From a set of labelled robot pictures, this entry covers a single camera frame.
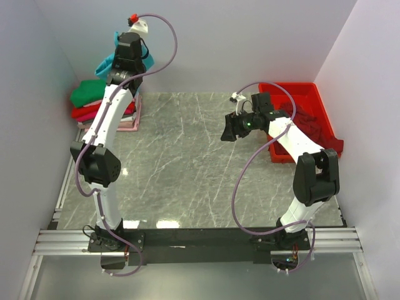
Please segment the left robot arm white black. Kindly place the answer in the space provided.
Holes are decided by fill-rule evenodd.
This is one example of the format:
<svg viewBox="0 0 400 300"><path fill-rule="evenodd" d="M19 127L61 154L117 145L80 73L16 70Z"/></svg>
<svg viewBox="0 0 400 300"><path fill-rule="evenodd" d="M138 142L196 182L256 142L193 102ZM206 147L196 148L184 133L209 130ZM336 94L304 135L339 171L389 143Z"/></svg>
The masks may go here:
<svg viewBox="0 0 400 300"><path fill-rule="evenodd" d="M83 176L90 187L88 192L84 191L76 179L77 189L85 197L92 196L96 203L97 221L89 237L90 244L108 251L118 251L125 243L115 186L121 162L111 147L121 118L137 94L146 72L143 60L148 53L143 52L142 42L142 37L135 32L118 36L101 107L82 141L75 141L70 147L75 176Z"/></svg>

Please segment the teal t shirt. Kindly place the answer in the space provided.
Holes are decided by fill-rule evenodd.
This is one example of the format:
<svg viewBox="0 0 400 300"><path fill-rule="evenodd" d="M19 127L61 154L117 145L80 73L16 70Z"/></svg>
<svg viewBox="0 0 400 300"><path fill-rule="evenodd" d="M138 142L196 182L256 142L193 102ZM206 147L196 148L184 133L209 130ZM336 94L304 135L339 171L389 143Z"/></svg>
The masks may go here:
<svg viewBox="0 0 400 300"><path fill-rule="evenodd" d="M122 80L143 74L154 65L144 39L135 32L114 34L115 51L110 54L95 70L98 78L106 80L119 76Z"/></svg>

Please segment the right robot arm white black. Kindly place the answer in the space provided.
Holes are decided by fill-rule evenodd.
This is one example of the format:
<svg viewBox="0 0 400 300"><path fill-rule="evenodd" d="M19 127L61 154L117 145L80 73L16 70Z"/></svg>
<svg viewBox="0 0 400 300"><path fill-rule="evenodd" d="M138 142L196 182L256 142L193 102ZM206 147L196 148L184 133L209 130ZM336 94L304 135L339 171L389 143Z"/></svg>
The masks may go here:
<svg viewBox="0 0 400 300"><path fill-rule="evenodd" d="M266 143L279 143L296 163L292 184L294 199L287 211L278 219L276 228L256 232L246 229L236 221L238 228L252 236L274 234L274 242L281 249L289 249L296 242L296 234L311 225L316 211L339 192L338 154L312 141L294 123L294 115L275 110L269 93L251 96L252 111L247 112L247 99L240 93L232 93L234 112L225 116L222 141L234 142L245 138L251 131L264 131L272 139Z"/></svg>

